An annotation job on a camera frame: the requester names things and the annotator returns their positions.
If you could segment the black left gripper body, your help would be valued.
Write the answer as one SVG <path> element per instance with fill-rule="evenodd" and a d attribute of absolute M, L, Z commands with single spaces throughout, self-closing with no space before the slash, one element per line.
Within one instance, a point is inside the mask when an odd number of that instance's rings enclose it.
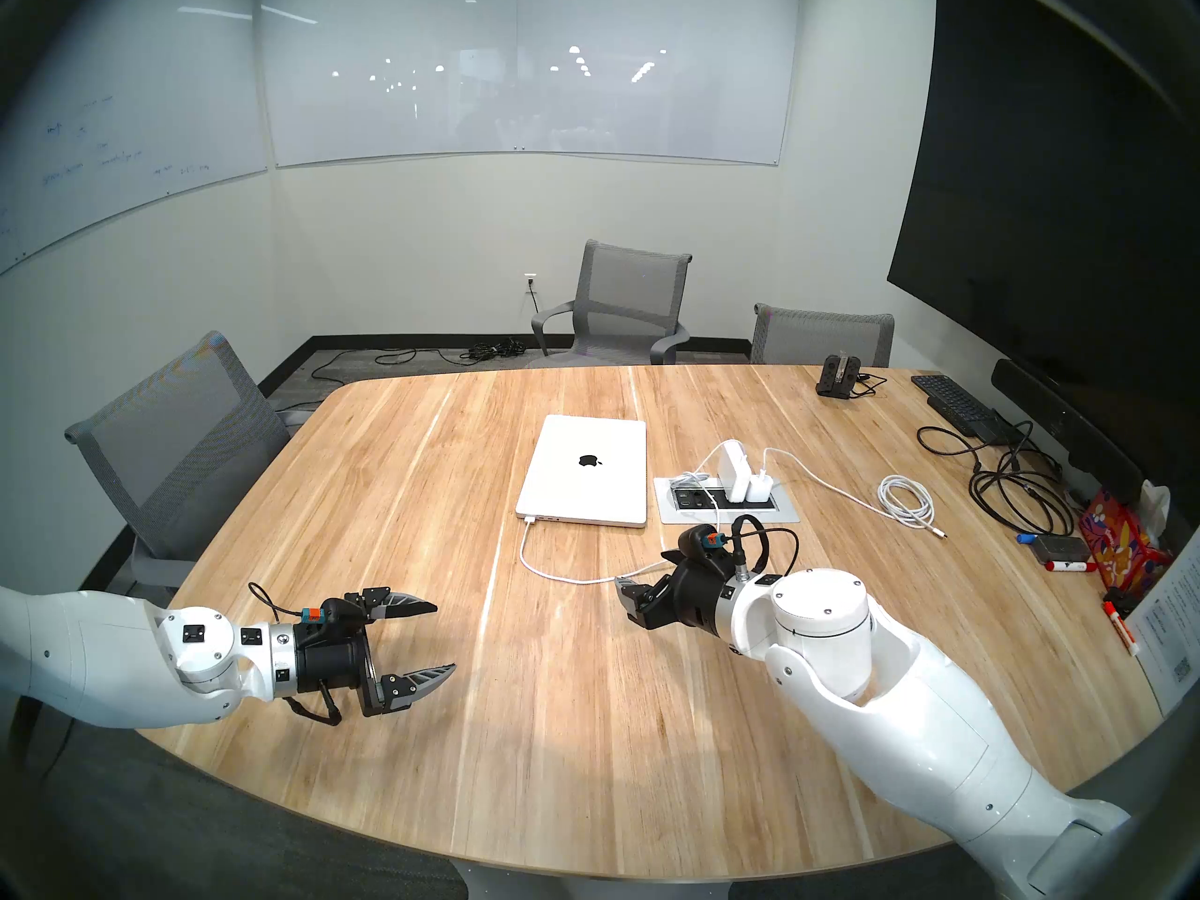
<path fill-rule="evenodd" d="M 385 702 L 371 659 L 365 624 L 295 624 L 296 694 L 319 692 L 326 714 L 307 709 L 294 697 L 294 713 L 306 719 L 340 719 L 331 690 L 356 690 L 364 716 L 382 715 Z"/>

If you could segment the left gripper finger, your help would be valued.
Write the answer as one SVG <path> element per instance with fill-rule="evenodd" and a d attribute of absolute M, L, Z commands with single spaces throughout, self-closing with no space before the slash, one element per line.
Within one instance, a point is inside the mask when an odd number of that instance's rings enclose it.
<path fill-rule="evenodd" d="M 456 664 L 448 664 L 407 674 L 382 674 L 379 678 L 379 708 L 382 713 L 392 714 L 412 709 L 420 698 L 436 692 L 455 672 Z"/>
<path fill-rule="evenodd" d="M 390 587 L 368 587 L 358 593 L 347 593 L 346 601 L 361 612 L 366 624 L 384 619 L 401 619 L 438 612 L 436 604 L 420 598 L 394 592 Z"/>

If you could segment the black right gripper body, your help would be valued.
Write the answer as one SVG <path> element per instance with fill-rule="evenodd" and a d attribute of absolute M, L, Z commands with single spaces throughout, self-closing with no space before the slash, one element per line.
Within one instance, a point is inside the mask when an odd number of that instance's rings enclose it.
<path fill-rule="evenodd" d="M 719 632 L 716 608 L 734 576 L 733 556 L 698 562 L 695 570 L 676 569 L 668 575 L 668 625 L 679 623 L 707 632 Z"/>

